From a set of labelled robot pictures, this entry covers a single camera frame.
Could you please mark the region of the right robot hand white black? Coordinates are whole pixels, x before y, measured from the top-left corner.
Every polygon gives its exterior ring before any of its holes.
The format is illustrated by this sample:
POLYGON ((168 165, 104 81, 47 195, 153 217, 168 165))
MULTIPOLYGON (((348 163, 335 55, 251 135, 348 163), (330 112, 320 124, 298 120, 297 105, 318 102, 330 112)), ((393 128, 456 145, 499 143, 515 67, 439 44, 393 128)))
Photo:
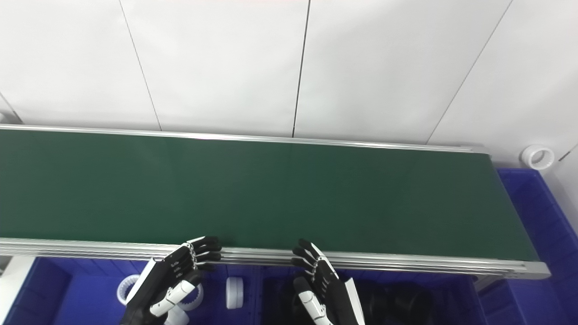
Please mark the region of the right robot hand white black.
POLYGON ((304 270, 293 280, 296 301, 311 325, 364 325, 359 292, 352 278, 342 280, 314 243, 299 239, 291 263, 304 270))

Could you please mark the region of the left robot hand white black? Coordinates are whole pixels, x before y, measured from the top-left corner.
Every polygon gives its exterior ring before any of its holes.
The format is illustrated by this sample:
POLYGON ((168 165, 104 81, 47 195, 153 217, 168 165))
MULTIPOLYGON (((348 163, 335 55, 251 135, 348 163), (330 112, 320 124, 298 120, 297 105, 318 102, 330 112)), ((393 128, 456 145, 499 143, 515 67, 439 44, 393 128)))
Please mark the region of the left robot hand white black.
POLYGON ((132 286, 121 325, 163 325, 169 313, 202 282, 205 271, 221 260, 216 236, 182 243, 169 255, 151 259, 132 286))

